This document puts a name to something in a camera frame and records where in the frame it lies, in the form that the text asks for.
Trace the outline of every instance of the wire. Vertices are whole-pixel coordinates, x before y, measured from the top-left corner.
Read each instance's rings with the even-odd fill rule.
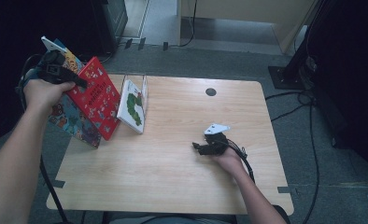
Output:
[[[179,47],[186,47],[187,45],[189,45],[192,40],[193,40],[193,37],[195,36],[195,16],[196,16],[196,5],[198,4],[198,0],[195,0],[195,6],[193,8],[193,17],[192,17],[192,36],[191,36],[191,39],[184,45],[179,45]]]
[[[191,7],[190,1],[187,1],[187,3],[188,3],[188,8],[190,8]],[[194,30],[192,22],[191,22],[191,17],[188,17],[188,22],[189,22],[191,30],[192,30],[192,35],[194,35],[194,38],[195,38],[195,30]]]
[[[18,88],[16,89],[18,95],[20,96],[20,100],[21,100],[21,107],[23,109],[23,111],[26,110],[26,107],[27,107],[27,104],[26,104],[26,100],[25,100],[25,96],[24,96],[24,92],[23,92],[23,84],[24,84],[24,81],[26,79],[26,73],[27,73],[27,70],[30,69],[32,66],[30,66],[29,64],[31,64],[32,60],[34,58],[38,58],[41,59],[43,55],[42,54],[34,54],[32,56],[30,56],[25,62],[24,62],[24,65],[21,69],[21,79],[19,80],[19,84],[18,84]]]
[[[313,212],[313,209],[314,209],[315,203],[316,203],[316,199],[318,197],[318,185],[320,183],[320,172],[319,172],[319,168],[318,168],[318,155],[316,153],[315,139],[314,139],[314,134],[313,134],[313,122],[312,122],[312,117],[313,117],[312,116],[312,110],[313,110],[313,106],[315,104],[315,99],[312,96],[310,96],[308,93],[309,93],[308,91],[297,92],[297,94],[298,94],[297,95],[297,100],[300,103],[300,105],[297,106],[296,108],[294,108],[293,110],[291,110],[291,112],[285,113],[285,114],[280,115],[276,118],[276,119],[283,118],[283,117],[287,116],[288,114],[293,113],[294,111],[298,110],[299,108],[301,108],[303,106],[309,106],[309,129],[310,129],[310,139],[311,139],[311,142],[312,142],[312,151],[313,151],[313,156],[314,156],[315,165],[316,165],[316,186],[315,186],[315,193],[314,193],[313,198],[312,198],[312,203],[309,207],[308,213],[306,214],[306,217],[303,221],[303,224],[307,223],[307,221],[309,220],[309,218],[310,218],[310,216]],[[272,99],[272,98],[275,98],[275,97],[278,97],[278,96],[290,95],[290,94],[295,94],[295,92],[283,92],[283,93],[280,93],[280,94],[268,96],[268,97],[265,98],[265,100]],[[302,96],[307,97],[308,102],[304,102],[303,99],[301,98]]]
[[[271,119],[271,122],[273,122],[273,121],[275,121],[275,120],[277,120],[277,119],[281,119],[281,118],[283,118],[283,117],[286,117],[287,115],[290,115],[290,114],[294,113],[295,111],[297,111],[297,110],[298,110],[298,109],[300,109],[301,107],[303,107],[303,105],[299,105],[299,106],[295,107],[293,110],[291,110],[290,112],[284,113],[284,114],[282,114],[282,115],[277,116],[277,117],[276,117],[276,118],[274,118],[274,119]]]
[[[41,160],[40,160],[39,167],[40,167],[40,170],[41,170],[41,174],[44,177],[45,183],[47,184],[48,189],[50,190],[50,195],[52,196],[53,201],[55,201],[55,203],[56,203],[56,207],[58,208],[59,215],[62,218],[62,222],[63,223],[68,223],[67,216],[64,213],[64,210],[63,210],[62,205],[59,201],[58,195],[56,194],[56,191],[54,190],[54,188],[52,186],[52,183],[50,182],[50,178],[48,177],[48,173],[47,173],[47,170],[45,168],[44,160],[42,158],[42,155],[41,155]]]
[[[224,142],[221,142],[219,140],[214,139],[213,141],[221,143],[227,147],[230,147],[231,149],[234,150],[234,152],[236,152],[236,154],[240,157],[240,159],[242,159],[242,161],[245,163],[246,167],[248,168],[248,175],[250,176],[250,178],[253,180],[254,183],[256,183],[255,179],[254,179],[254,174],[253,174],[253,169],[251,168],[250,164],[248,163],[247,157],[248,154],[246,154],[245,148],[242,147],[240,148],[234,141],[227,139],[229,144],[226,144]]]
[[[315,203],[316,203],[316,199],[318,197],[318,185],[320,183],[320,172],[318,169],[318,155],[316,154],[316,149],[315,149],[315,140],[314,140],[314,136],[313,136],[313,125],[312,125],[312,109],[313,109],[313,100],[312,100],[312,104],[309,107],[309,129],[310,129],[310,138],[312,141],[312,149],[313,149],[313,157],[315,159],[315,164],[316,164],[316,186],[315,186],[315,193],[313,195],[313,199],[312,199],[312,203],[310,205],[309,211],[304,219],[304,224],[309,220],[310,215],[312,214],[312,211],[315,207]]]
[[[86,216],[86,211],[82,213],[81,224],[85,223],[85,216]]]
[[[105,62],[107,62],[111,57],[112,57],[112,53],[111,53],[111,52],[109,52],[109,53],[108,53],[108,56],[107,56],[105,59],[103,59],[102,61],[100,61],[100,63],[105,63]]]

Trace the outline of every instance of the book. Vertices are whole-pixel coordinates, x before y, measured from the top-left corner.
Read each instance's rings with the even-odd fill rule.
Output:
[[[62,52],[65,57],[63,67],[78,74],[84,64],[58,39],[53,44],[64,48],[64,52]],[[102,136],[98,129],[66,93],[63,93],[59,102],[52,107],[49,122],[86,144],[93,147],[100,145]]]
[[[88,87],[84,89],[76,86],[66,94],[103,138],[109,140],[120,122],[117,119],[120,94],[97,57],[92,57],[78,76],[88,81]]]
[[[125,77],[120,94],[117,118],[136,132],[143,133],[148,103],[147,77],[143,76],[142,90]]]

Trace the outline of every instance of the wrist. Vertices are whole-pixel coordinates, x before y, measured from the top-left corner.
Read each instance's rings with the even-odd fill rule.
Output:
[[[28,105],[24,114],[34,119],[38,119],[41,122],[43,120],[46,122],[50,115],[50,108],[46,108],[42,105]]]

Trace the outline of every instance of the hand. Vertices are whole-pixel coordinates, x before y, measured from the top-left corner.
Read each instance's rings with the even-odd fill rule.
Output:
[[[246,172],[242,160],[230,147],[228,147],[222,155],[211,156],[211,159],[216,161],[230,175]]]
[[[24,87],[27,109],[39,110],[48,116],[52,106],[59,101],[62,93],[71,90],[75,85],[74,82],[55,85],[42,79],[31,79]]]

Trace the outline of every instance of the hole in table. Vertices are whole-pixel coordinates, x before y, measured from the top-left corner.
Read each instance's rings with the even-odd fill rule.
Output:
[[[207,89],[207,90],[206,90],[206,94],[207,94],[208,96],[214,96],[214,95],[216,95],[216,94],[217,94],[217,92],[216,92],[216,90],[214,90],[213,88],[209,88],[209,89]]]

